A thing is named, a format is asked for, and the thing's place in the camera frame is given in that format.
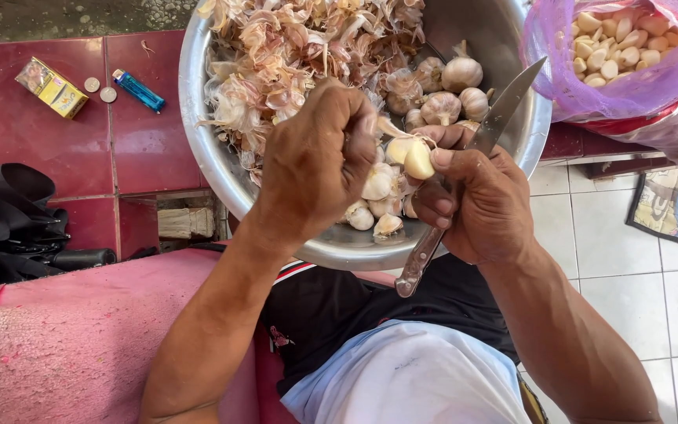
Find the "plastic bag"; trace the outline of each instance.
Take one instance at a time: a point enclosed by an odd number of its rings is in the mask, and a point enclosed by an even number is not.
[[[549,57],[533,88],[554,101],[553,121],[569,121],[614,140],[661,149],[678,164],[678,47],[656,66],[601,88],[579,81],[572,68],[571,24],[576,15],[625,7],[656,11],[678,27],[678,0],[536,0],[523,32],[523,62]]]

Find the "fingernail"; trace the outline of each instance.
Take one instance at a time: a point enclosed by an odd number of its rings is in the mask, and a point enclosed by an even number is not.
[[[368,115],[365,116],[361,121],[360,121],[360,127],[365,130],[366,134],[371,134],[374,136],[376,134],[376,121],[378,120],[378,117],[376,115]]]
[[[441,228],[441,229],[446,229],[449,227],[449,218],[445,217],[438,217],[436,220],[436,227]]]
[[[454,204],[451,202],[451,200],[447,200],[445,198],[440,198],[436,201],[436,209],[438,212],[444,215],[451,213],[452,206],[454,206]]]
[[[454,151],[453,150],[446,150],[446,149],[434,149],[433,152],[431,152],[431,155],[433,156],[433,161],[442,168],[446,168],[451,164],[451,158],[454,157]]]

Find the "hand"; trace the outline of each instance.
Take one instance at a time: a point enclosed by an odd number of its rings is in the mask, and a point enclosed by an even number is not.
[[[426,180],[413,197],[418,217],[430,226],[450,228],[444,246],[466,263],[508,263],[532,247],[530,187],[522,170],[499,146],[490,160],[477,150],[462,149],[473,132],[461,125],[428,126],[416,131],[438,143],[431,152],[433,168],[451,181],[461,181],[454,198],[440,179]]]
[[[376,155],[376,122],[363,92],[336,79],[315,87],[266,141],[261,193],[251,210],[261,235],[296,249],[336,223],[360,199]]]

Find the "cartoon mat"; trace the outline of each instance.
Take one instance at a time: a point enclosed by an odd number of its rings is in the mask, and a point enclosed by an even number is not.
[[[640,178],[627,225],[678,243],[678,169]]]

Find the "forearm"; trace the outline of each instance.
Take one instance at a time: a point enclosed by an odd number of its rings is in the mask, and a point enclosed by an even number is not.
[[[518,265],[480,269],[525,369],[570,418],[658,419],[640,360],[537,242]]]
[[[291,250],[275,241],[265,243],[254,217],[243,220],[211,275],[161,343],[151,363],[141,422],[198,408],[215,415],[247,351],[271,285]],[[199,412],[179,418],[186,422]]]

